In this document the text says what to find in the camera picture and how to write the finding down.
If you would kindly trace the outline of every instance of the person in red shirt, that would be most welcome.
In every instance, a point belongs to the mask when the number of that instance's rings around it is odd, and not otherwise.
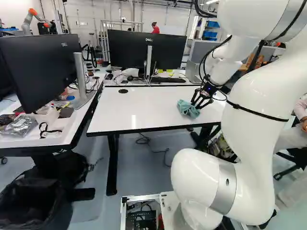
[[[160,29],[159,29],[159,27],[157,26],[157,22],[153,22],[153,23],[152,23],[152,27],[153,27],[152,34],[159,34],[159,33],[160,33]]]

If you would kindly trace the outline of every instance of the black desk leg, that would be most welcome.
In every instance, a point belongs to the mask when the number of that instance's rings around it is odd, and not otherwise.
[[[191,132],[190,135],[192,139],[194,140],[196,146],[198,146],[202,140],[204,140],[206,137],[208,137],[213,129],[214,125],[212,124],[206,124],[201,128],[201,132],[198,135],[196,132]]]
[[[113,196],[117,193],[117,163],[118,163],[118,139],[119,135],[107,136],[110,149],[109,169],[107,173],[106,195]]]

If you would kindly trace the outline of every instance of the desk surface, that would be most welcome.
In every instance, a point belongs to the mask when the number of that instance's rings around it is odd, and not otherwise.
[[[0,149],[65,146],[71,144],[71,141],[74,138],[94,98],[95,96],[93,96],[91,100],[83,107],[78,110],[75,110],[70,118],[57,119],[56,122],[52,124],[52,127],[50,127],[50,129],[62,130],[62,133],[59,136],[40,139],[40,130],[38,126],[36,126],[24,138],[0,135]],[[13,114],[13,111],[19,106],[21,106],[20,102],[16,101],[7,108],[0,111],[0,115]]]
[[[123,88],[128,93],[118,92]],[[177,101],[183,99],[189,102],[196,88],[197,86],[106,87],[87,136],[199,127],[202,124],[220,122],[225,101],[215,100],[203,108],[200,116],[194,120],[180,114]],[[221,100],[225,98],[220,92],[215,97]]]

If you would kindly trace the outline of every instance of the keyboard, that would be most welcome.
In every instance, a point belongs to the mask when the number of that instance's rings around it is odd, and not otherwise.
[[[182,78],[161,78],[161,77],[152,77],[150,83],[185,83],[186,81]]]

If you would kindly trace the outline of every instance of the grey floor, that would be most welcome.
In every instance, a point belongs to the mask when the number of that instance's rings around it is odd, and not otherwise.
[[[194,142],[185,129],[144,133],[152,138],[153,150],[170,148],[166,162],[171,163],[174,155],[183,148],[193,148]],[[118,151],[118,193],[106,196],[106,178],[109,150],[106,137],[87,138],[85,132],[75,151],[87,157],[96,168],[88,174],[80,187],[95,187],[96,196],[92,201],[74,203],[74,214],[70,230],[118,230],[120,228],[120,198],[171,191],[170,169],[163,165],[163,153],[152,153],[148,146],[137,145],[138,134],[121,135]],[[9,157],[6,165],[0,165],[0,191],[18,174],[33,166],[30,158]],[[291,164],[274,155],[273,173],[287,169]],[[293,181],[292,175],[281,181],[274,181],[279,192]]]

